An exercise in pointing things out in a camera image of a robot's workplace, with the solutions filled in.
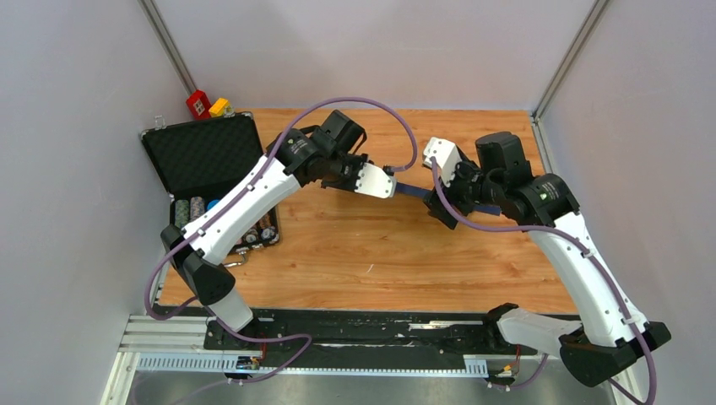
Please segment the wooden picture frame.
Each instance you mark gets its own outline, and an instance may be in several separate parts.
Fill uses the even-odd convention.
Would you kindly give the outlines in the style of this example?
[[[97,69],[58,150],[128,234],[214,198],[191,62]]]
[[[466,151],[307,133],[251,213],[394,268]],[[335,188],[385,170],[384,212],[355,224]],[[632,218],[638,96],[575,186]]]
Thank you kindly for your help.
[[[422,187],[412,186],[403,182],[397,182],[395,192],[422,199],[423,197],[426,197],[431,191]],[[472,211],[486,213],[494,216],[500,216],[502,214],[502,211],[499,207],[486,205],[475,205]]]

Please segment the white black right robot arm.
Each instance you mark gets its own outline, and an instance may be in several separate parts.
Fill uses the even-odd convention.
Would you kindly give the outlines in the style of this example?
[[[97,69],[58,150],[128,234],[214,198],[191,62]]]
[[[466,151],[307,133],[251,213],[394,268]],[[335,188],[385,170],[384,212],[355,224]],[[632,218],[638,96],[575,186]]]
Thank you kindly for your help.
[[[426,197],[447,227],[466,224],[476,205],[499,208],[542,250],[578,310],[575,321],[542,316],[515,304],[491,310],[484,345],[503,352],[527,346],[559,358],[585,386],[597,386],[671,340],[668,327],[650,321],[630,301],[605,264],[579,204],[558,175],[536,175],[520,138],[495,132],[475,143],[477,160],[455,143],[432,138],[423,163],[433,175]]]

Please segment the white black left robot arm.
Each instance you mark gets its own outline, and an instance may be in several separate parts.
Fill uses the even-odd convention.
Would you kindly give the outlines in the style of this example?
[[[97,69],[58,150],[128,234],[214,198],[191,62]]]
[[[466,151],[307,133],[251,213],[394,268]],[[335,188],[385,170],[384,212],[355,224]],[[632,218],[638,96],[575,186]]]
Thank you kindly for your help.
[[[350,179],[365,161],[352,151],[365,141],[365,129],[338,110],[319,126],[291,128],[216,206],[182,229],[170,224],[161,231],[168,261],[236,347],[250,348],[259,328],[223,261],[240,237],[305,185]]]

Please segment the brown orange chip stack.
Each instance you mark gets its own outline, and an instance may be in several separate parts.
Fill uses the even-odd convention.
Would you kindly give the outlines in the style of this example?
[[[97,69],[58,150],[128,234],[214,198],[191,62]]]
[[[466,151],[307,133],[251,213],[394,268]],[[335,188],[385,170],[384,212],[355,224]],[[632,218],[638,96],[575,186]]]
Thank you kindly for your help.
[[[262,240],[273,240],[277,235],[276,227],[273,224],[269,213],[266,213],[258,221],[258,229]]]

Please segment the yellow toy block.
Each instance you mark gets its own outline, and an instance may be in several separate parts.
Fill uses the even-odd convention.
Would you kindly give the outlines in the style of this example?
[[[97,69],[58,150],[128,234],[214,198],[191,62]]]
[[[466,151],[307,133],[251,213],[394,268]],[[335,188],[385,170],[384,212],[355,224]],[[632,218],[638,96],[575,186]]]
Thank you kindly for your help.
[[[219,97],[209,108],[211,117],[230,116],[235,113],[230,101],[226,98]]]

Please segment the black poker chip case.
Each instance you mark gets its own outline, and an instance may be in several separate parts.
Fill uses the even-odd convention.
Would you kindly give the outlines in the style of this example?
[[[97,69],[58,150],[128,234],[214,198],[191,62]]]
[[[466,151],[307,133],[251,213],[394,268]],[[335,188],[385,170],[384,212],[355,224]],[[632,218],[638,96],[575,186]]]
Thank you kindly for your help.
[[[207,207],[243,181],[265,154],[246,112],[155,127],[140,141],[170,198],[165,227],[173,224],[176,200],[203,197]]]

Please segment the grey pink chip stack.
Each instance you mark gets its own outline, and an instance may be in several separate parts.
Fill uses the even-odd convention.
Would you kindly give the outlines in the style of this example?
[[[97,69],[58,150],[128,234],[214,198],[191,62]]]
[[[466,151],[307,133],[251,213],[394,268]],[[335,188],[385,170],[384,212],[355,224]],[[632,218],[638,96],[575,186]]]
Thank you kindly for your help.
[[[199,219],[206,211],[203,197],[191,197],[189,200],[189,221]]]

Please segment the red toy house block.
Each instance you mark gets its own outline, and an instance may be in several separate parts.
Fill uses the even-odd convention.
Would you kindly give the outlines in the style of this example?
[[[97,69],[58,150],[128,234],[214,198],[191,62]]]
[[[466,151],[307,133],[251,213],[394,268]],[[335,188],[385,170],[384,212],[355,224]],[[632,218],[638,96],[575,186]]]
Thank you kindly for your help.
[[[197,89],[191,93],[185,100],[185,104],[194,120],[202,121],[212,117],[210,113],[212,103],[207,94],[201,89]]]

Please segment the green purple chip stack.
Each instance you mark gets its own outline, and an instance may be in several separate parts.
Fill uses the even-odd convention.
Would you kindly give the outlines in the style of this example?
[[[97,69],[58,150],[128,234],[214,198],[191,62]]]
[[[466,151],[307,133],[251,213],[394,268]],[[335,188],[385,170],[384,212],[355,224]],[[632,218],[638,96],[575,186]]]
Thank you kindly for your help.
[[[174,202],[173,224],[178,228],[184,228],[190,221],[190,202],[179,199]]]

